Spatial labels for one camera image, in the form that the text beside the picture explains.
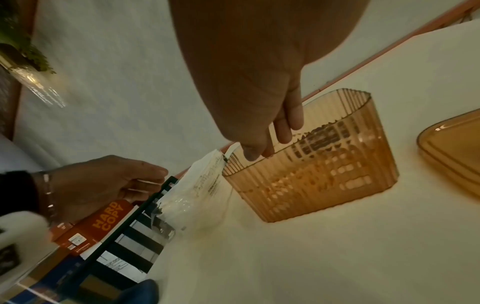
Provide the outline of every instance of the translucent amber container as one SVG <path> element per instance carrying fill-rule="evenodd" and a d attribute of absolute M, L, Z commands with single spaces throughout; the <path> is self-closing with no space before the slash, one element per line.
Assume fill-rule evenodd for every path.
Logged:
<path fill-rule="evenodd" d="M 417 138 L 420 154 L 460 187 L 480 196 L 480 110 L 428 127 Z"/>
<path fill-rule="evenodd" d="M 340 89 L 304 105 L 293 144 L 249 162 L 238 147 L 223 175 L 265 222 L 333 207 L 392 187 L 399 173 L 369 93 Z"/>

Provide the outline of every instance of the clear plastic bag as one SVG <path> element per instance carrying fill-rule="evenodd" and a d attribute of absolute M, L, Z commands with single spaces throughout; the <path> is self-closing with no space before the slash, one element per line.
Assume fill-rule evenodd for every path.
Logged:
<path fill-rule="evenodd" d="M 157 202 L 152 227 L 162 237 L 192 233 L 219 224 L 227 210 L 232 186 L 223 178 L 225 157 L 212 151 L 196 161 L 170 191 Z"/>

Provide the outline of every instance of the dark sleeve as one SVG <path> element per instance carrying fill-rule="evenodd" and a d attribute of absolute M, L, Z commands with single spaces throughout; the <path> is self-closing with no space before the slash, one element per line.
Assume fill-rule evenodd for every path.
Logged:
<path fill-rule="evenodd" d="M 40 213 L 37 187 L 27 172 L 0 174 L 0 193 L 0 216 L 18 211 Z"/>

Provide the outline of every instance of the white table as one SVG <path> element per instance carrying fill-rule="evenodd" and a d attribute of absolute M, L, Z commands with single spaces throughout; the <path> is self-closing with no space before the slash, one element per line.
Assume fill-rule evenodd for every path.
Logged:
<path fill-rule="evenodd" d="M 149 277 L 161 303 L 479 303 L 480 200 L 433 171 L 417 135 L 480 107 L 480 22 L 411 39 L 330 89 L 371 92 L 400 179 L 266 224 L 236 194 L 225 222 L 176 237 Z"/>

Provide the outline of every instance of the silver bracelet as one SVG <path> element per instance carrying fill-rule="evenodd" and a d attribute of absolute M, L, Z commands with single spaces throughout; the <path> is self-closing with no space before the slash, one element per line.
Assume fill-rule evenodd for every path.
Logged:
<path fill-rule="evenodd" d="M 57 224 L 58 213 L 55 208 L 54 200 L 52 199 L 52 193 L 54 192 L 51 184 L 52 177 L 45 171 L 41 171 L 40 174 L 43 178 L 43 190 L 46 196 L 46 213 L 48 215 L 48 222 L 50 225 Z"/>

